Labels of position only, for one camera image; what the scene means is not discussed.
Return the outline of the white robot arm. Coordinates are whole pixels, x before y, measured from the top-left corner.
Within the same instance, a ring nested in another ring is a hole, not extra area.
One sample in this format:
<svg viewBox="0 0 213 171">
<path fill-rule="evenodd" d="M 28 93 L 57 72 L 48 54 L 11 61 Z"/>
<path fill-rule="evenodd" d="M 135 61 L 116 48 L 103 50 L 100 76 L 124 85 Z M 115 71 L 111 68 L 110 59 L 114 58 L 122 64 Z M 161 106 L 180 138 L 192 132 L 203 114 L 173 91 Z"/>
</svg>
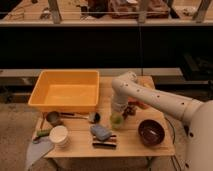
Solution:
<svg viewBox="0 0 213 171">
<path fill-rule="evenodd" d="M 213 100 L 202 102 L 138 84 L 134 72 L 112 80 L 111 108 L 122 111 L 132 97 L 189 127 L 184 171 L 213 171 Z"/>
</svg>

